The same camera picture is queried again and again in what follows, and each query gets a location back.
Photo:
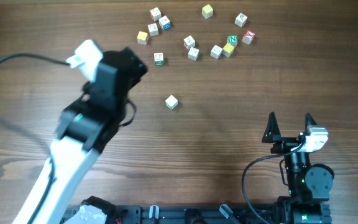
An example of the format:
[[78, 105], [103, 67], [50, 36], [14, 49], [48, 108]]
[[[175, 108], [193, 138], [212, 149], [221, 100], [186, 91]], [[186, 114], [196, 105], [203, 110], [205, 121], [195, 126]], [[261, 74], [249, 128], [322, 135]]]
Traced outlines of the white block red edge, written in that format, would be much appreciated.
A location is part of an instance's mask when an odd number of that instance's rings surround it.
[[158, 26], [156, 23], [149, 24], [148, 30], [151, 37], [159, 35]]

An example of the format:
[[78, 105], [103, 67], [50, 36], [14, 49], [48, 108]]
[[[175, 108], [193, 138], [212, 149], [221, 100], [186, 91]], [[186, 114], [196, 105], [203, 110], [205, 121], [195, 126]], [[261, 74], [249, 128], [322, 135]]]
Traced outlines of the white block moved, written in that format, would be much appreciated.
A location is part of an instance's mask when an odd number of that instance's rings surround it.
[[178, 100], [173, 95], [170, 95], [165, 100], [165, 104], [167, 105], [168, 108], [170, 108], [172, 110], [178, 105]]

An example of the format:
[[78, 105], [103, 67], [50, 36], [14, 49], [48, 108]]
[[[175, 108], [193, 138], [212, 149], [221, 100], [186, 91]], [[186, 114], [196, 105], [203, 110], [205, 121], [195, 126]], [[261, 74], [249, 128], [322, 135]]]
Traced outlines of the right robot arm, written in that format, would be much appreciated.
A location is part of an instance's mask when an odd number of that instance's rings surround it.
[[283, 156], [280, 172], [289, 196], [280, 196], [273, 207], [273, 223], [332, 223], [326, 203], [333, 187], [334, 171], [324, 164], [312, 164], [310, 154], [323, 148], [328, 130], [305, 115], [305, 130], [297, 137], [281, 136], [274, 112], [268, 117], [263, 143], [272, 143], [271, 153]]

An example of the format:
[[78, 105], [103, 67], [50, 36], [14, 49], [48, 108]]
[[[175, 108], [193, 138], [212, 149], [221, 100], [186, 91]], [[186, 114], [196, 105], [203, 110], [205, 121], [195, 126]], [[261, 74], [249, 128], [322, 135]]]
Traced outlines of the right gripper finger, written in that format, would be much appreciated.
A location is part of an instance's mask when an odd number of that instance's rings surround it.
[[267, 127], [262, 136], [263, 143], [275, 143], [281, 141], [281, 133], [278, 127], [276, 115], [271, 112], [268, 117]]
[[316, 126], [316, 121], [313, 119], [312, 115], [309, 113], [305, 114], [305, 129], [308, 129], [309, 126]]

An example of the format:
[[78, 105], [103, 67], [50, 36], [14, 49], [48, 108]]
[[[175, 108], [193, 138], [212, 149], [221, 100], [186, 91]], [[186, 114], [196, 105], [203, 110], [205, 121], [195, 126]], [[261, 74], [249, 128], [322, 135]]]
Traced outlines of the yellow top wooden block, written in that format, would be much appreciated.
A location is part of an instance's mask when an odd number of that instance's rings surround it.
[[223, 54], [226, 56], [226, 57], [230, 57], [231, 54], [233, 53], [235, 49], [235, 46], [233, 46], [232, 44], [230, 43], [227, 43], [224, 47], [223, 47]]

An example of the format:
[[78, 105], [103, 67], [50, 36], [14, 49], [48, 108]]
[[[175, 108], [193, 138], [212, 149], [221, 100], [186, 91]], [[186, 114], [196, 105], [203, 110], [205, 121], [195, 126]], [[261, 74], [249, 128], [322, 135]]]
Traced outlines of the green N letter block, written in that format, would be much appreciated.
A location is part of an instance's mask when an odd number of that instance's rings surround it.
[[227, 37], [227, 43], [233, 45], [234, 47], [237, 46], [237, 43], [238, 43], [238, 39], [237, 39], [237, 36], [236, 35], [229, 35]]

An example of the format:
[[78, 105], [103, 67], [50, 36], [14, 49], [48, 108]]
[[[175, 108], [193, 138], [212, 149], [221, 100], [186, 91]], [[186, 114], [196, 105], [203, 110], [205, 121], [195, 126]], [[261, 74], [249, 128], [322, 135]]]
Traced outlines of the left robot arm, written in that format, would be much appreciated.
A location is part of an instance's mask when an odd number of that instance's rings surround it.
[[67, 63], [88, 79], [83, 93], [89, 98], [79, 97], [62, 111], [50, 159], [14, 223], [60, 221], [83, 177], [126, 125], [128, 92], [147, 73], [147, 67], [128, 47], [105, 52], [78, 47]]

